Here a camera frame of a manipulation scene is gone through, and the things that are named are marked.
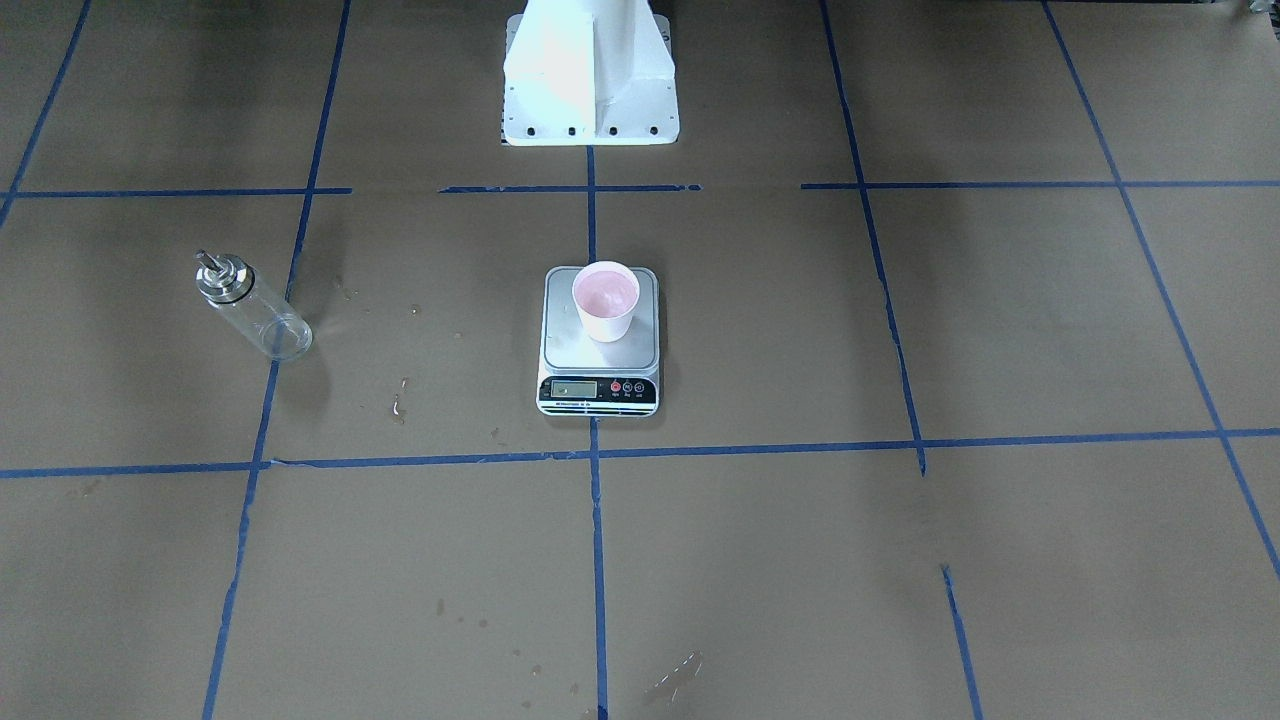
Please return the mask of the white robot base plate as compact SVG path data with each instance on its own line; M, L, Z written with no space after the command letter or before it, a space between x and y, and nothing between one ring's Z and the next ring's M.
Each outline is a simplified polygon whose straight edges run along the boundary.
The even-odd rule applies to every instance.
M529 1L506 22L500 137L653 146L681 135L671 24L649 1Z

